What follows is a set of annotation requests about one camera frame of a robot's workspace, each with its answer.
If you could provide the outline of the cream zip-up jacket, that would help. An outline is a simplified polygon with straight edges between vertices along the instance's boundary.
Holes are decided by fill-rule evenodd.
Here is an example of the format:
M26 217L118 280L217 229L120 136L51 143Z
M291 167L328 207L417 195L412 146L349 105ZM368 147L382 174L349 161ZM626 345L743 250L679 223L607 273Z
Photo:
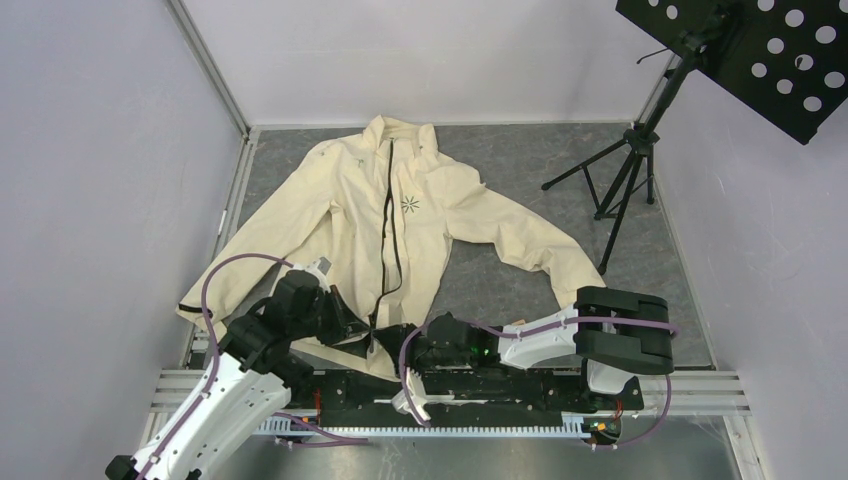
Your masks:
M491 244L503 263L546 273L563 307L580 288L603 285L572 237L441 153L432 125L379 116L361 133L314 146L176 312L223 336L225 319L274 259L326 257L328 281L360 319L378 329L421 325L458 240Z

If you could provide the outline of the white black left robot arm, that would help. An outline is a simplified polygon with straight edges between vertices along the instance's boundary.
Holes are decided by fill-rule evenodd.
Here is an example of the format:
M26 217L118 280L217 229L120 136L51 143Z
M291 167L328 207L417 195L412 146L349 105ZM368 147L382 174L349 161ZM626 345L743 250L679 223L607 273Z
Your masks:
M313 397L314 368L292 351L307 337L346 334L337 290L317 267L297 266L271 297L234 320L218 355L155 437L114 457L109 479L210 479L273 414Z

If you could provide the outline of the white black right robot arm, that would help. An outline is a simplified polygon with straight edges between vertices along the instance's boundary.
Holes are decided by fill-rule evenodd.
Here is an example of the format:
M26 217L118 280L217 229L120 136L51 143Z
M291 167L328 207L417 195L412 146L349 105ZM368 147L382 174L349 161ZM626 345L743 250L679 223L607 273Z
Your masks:
M528 370L548 360L578 356L586 374L577 382L580 400L602 408L635 375L669 375L672 341L661 297L602 287L582 287L574 303L541 319L489 326L446 313L418 328L378 329L377 343L397 373L504 366Z

